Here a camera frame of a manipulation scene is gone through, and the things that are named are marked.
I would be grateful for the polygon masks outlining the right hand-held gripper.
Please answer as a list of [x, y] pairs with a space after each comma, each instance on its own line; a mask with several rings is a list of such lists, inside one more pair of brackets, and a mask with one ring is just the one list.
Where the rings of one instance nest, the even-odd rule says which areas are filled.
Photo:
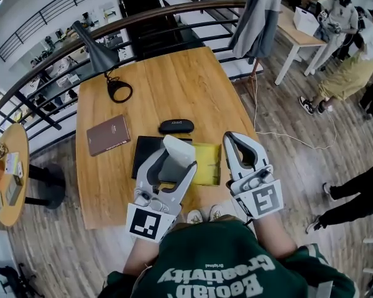
[[223, 145], [231, 179], [238, 179], [226, 186], [245, 214], [257, 220], [282, 209], [281, 183], [273, 176], [265, 148], [251, 137], [231, 131], [224, 134]]

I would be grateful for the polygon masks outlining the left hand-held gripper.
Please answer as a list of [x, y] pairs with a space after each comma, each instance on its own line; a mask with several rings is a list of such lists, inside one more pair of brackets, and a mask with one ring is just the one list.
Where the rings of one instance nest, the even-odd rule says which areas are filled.
[[174, 187], [164, 187], [158, 193], [159, 173], [168, 156], [166, 149], [159, 149], [141, 164], [136, 177], [135, 199], [127, 207], [126, 230], [154, 243], [159, 243], [173, 227], [197, 171], [197, 162], [191, 163]]

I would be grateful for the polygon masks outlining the small white rectangular object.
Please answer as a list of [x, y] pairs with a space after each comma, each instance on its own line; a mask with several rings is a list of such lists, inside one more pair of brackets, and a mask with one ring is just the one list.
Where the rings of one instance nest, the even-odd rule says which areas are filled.
[[164, 136], [163, 144], [169, 156], [181, 167], [187, 168], [196, 161], [196, 152], [193, 145], [172, 135]]

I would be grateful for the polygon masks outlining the black box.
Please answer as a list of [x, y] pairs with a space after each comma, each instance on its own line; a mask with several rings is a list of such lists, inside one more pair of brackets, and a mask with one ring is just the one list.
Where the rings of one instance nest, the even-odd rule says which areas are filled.
[[[198, 143], [189, 138], [184, 138], [183, 141], [195, 147], [198, 169], [192, 183], [203, 186], [218, 186], [221, 182], [221, 145]], [[141, 164], [151, 154], [163, 147], [162, 137], [138, 137], [131, 178], [135, 179]], [[181, 178], [182, 172], [183, 167], [171, 157], [168, 157], [159, 173], [159, 181], [175, 183]]]

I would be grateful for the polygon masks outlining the person's right forearm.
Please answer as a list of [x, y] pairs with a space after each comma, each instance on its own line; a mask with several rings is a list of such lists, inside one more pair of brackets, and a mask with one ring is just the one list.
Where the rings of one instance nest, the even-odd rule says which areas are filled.
[[253, 220], [260, 245], [276, 259], [284, 259], [297, 251], [297, 244], [287, 233], [277, 212]]

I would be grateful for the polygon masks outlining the person's left forearm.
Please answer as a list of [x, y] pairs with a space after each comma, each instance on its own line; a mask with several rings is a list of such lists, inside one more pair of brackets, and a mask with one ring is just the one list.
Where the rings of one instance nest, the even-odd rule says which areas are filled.
[[123, 269], [124, 274], [139, 276], [159, 254], [159, 244], [137, 238]]

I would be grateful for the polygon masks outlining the white cardboard box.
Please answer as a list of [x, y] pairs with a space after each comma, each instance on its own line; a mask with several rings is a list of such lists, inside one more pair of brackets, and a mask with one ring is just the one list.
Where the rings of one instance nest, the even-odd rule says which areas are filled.
[[297, 7], [293, 16], [293, 23], [298, 31], [303, 32], [311, 37], [314, 36], [316, 30], [320, 26], [316, 17], [304, 9]]

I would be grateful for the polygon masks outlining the white printed box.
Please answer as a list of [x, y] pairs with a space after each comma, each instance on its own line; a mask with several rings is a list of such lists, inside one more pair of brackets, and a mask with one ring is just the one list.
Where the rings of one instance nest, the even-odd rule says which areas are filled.
[[23, 177], [22, 162], [19, 152], [8, 153], [6, 155], [4, 172], [17, 176], [18, 178]]

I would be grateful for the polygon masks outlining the person's left shoe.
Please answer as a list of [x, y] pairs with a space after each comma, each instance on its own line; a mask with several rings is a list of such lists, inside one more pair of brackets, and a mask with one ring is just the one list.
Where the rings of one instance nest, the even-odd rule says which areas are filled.
[[192, 210], [188, 213], [186, 222], [188, 224], [200, 224], [203, 222], [202, 213], [199, 210]]

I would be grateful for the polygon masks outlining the person's shoe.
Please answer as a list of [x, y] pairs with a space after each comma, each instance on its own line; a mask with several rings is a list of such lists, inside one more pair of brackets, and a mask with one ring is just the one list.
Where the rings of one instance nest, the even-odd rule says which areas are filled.
[[203, 222], [202, 213], [199, 210], [192, 210], [188, 213], [186, 222], [188, 224], [200, 224]]
[[213, 205], [209, 212], [209, 221], [215, 221], [223, 216], [223, 208], [221, 205]]

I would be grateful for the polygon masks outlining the black glasses case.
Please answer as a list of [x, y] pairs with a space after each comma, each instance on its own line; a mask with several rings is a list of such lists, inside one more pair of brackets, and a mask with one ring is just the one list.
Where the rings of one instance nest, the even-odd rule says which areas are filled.
[[161, 134], [172, 133], [191, 133], [194, 131], [195, 126], [192, 121], [188, 119], [171, 119], [163, 121], [158, 127]]

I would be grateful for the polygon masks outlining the person's right shoe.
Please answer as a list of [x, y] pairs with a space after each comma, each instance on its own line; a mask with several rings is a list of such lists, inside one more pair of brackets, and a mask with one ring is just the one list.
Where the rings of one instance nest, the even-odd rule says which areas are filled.
[[209, 212], [209, 221], [215, 221], [223, 216], [223, 208], [221, 205], [213, 205]]

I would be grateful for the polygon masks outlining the brown notebook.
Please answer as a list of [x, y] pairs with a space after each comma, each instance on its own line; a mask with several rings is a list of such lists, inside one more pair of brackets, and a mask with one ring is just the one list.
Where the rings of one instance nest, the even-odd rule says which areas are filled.
[[123, 115], [118, 115], [88, 129], [86, 136], [91, 156], [97, 156], [131, 141]]

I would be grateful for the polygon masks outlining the wooden coat stand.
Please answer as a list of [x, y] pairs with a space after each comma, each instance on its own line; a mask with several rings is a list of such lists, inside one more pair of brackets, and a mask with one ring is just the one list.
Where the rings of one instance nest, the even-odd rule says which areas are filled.
[[252, 86], [252, 97], [253, 97], [253, 100], [257, 99], [257, 95], [256, 95], [257, 86], [256, 86], [256, 84], [257, 84], [257, 68], [259, 66], [259, 63], [260, 63], [260, 59], [256, 58], [255, 62], [254, 62], [253, 70], [251, 72], [251, 86]]

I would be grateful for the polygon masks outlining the person's green printed shirt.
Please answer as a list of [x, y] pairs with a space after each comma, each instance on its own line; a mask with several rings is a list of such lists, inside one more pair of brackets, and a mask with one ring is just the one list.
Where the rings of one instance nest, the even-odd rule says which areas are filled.
[[232, 215], [179, 223], [139, 276], [112, 272], [98, 298], [359, 298], [356, 284], [328, 264], [317, 244], [276, 259]]

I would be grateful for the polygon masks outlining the wooden desk white legs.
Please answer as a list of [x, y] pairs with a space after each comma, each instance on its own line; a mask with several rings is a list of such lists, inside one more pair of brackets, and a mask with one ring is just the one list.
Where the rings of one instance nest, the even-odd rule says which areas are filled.
[[280, 33], [293, 44], [293, 47], [290, 50], [288, 57], [285, 60], [282, 69], [280, 70], [280, 73], [278, 74], [274, 82], [276, 86], [279, 86], [282, 82], [284, 76], [286, 75], [295, 58], [295, 55], [301, 48], [317, 47], [315, 56], [310, 61], [308, 68], [304, 72], [304, 75], [308, 76], [311, 73], [312, 69], [315, 67], [317, 61], [320, 59], [320, 56], [327, 46], [327, 43], [325, 43], [324, 41], [311, 37], [295, 28], [295, 25], [293, 23], [293, 11], [291, 9], [287, 8], [284, 5], [281, 5], [280, 10], [281, 12], [279, 14], [277, 27]]

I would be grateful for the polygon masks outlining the grey hanging jacket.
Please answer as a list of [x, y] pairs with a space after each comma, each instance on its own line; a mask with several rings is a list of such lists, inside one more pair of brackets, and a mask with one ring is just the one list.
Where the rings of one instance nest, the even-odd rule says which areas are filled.
[[282, 0], [247, 0], [229, 47], [236, 58], [269, 56], [280, 14]]

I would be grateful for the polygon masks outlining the black desk lamp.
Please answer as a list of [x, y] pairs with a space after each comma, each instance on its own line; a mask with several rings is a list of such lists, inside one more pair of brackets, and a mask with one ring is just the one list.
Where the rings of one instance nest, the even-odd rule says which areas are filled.
[[[96, 42], [80, 21], [75, 21], [72, 28], [87, 46], [93, 71], [95, 73], [104, 74], [110, 99], [116, 104], [128, 101], [133, 95], [132, 86], [121, 81], [118, 77], [110, 77], [112, 70], [117, 66], [117, 64], [120, 64], [118, 52], [112, 51], [103, 44]], [[128, 96], [124, 99], [116, 99], [116, 93], [122, 88], [129, 90]]]

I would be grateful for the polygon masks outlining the round wooden table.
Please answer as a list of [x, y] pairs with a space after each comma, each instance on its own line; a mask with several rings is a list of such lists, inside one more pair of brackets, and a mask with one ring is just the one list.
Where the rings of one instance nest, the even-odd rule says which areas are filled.
[[8, 153], [19, 152], [22, 162], [22, 189], [15, 206], [9, 206], [6, 191], [11, 174], [4, 173], [0, 183], [2, 209], [0, 223], [6, 227], [13, 226], [20, 218], [26, 204], [42, 206], [48, 209], [58, 208], [65, 198], [65, 175], [59, 165], [50, 163], [44, 168], [30, 163], [29, 141], [22, 125], [13, 124], [0, 137], [0, 144], [5, 144]]

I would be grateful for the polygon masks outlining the black railing wooden handrail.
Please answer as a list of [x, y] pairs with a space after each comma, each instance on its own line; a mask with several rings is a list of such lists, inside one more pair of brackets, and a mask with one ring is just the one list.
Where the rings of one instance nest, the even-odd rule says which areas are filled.
[[[85, 30], [80, 23], [75, 23], [73, 27], [78, 36], [77, 39], [72, 41], [66, 47], [63, 47], [61, 50], [50, 55], [41, 65], [37, 66], [30, 73], [27, 73], [5, 95], [3, 95], [0, 100], [0, 115], [3, 117], [2, 121], [0, 121], [0, 133], [4, 132], [2, 126], [6, 122], [11, 124], [16, 123], [15, 113], [23, 106], [28, 107], [29, 112], [21, 117], [18, 123], [22, 124], [28, 117], [32, 115], [35, 116], [35, 119], [32, 122], [27, 123], [27, 130], [34, 129], [42, 122], [45, 123], [45, 126], [42, 129], [36, 131], [29, 137], [30, 139], [39, 136], [41, 133], [51, 128], [61, 130], [62, 122], [74, 116], [76, 112], [72, 111], [58, 119], [54, 119], [53, 116], [58, 114], [60, 111], [67, 109], [68, 106], [77, 103], [78, 99], [74, 98], [64, 102], [61, 106], [58, 106], [48, 113], [43, 111], [44, 106], [50, 104], [62, 94], [65, 94], [69, 90], [79, 86], [81, 82], [86, 79], [91, 79], [100, 74], [111, 72], [120, 66], [129, 64], [132, 61], [139, 61], [143, 57], [151, 56], [154, 53], [162, 51], [168, 52], [175, 47], [184, 46], [186, 44], [185, 42], [177, 42], [176, 40], [170, 39], [175, 35], [175, 33], [179, 32], [181, 28], [171, 28], [168, 25], [165, 25], [160, 29], [157, 24], [161, 19], [166, 20], [169, 16], [180, 15], [188, 12], [203, 12], [212, 9], [234, 9], [242, 8], [244, 6], [245, 1], [243, 0], [195, 1], [176, 4], [173, 6], [141, 12], [125, 19], [112, 22], [95, 30], [93, 33], [89, 33]], [[144, 29], [149, 27], [150, 31], [143, 33], [140, 37], [130, 38], [128, 41], [112, 47], [107, 47], [97, 41], [99, 38], [108, 37], [110, 34], [122, 29], [136, 29], [137, 27], [142, 27]], [[60, 73], [58, 76], [45, 83], [41, 88], [36, 89], [30, 95], [25, 96], [21, 93], [21, 89], [23, 89], [28, 82], [34, 79], [48, 66], [68, 57], [71, 53], [81, 49], [82, 47], [86, 47], [88, 51], [87, 59], [71, 68], [67, 68], [63, 73]], [[65, 77], [78, 68], [86, 65], [91, 65], [91, 72], [86, 78], [71, 83], [70, 86], [59, 91], [38, 105], [32, 103], [31, 100], [52, 83], [57, 82], [62, 77]]]

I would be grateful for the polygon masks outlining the black drone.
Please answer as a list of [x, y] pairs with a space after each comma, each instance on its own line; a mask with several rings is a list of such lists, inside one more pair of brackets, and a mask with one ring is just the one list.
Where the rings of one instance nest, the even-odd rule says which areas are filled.
[[39, 294], [30, 285], [30, 281], [32, 278], [36, 278], [36, 275], [33, 274], [30, 278], [27, 278], [22, 269], [24, 266], [23, 263], [19, 263], [19, 271], [10, 266], [0, 267], [0, 275], [7, 279], [5, 282], [0, 281], [4, 292], [7, 293], [6, 288], [10, 287], [16, 298], [33, 298], [35, 296], [44, 298], [44, 295]]

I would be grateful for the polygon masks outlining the black metal balcony railing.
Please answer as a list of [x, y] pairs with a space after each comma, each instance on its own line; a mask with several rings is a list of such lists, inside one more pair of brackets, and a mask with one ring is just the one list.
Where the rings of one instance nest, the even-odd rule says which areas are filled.
[[86, 0], [53, 0], [29, 17], [0, 46], [0, 59], [6, 62], [25, 41], [65, 11]]

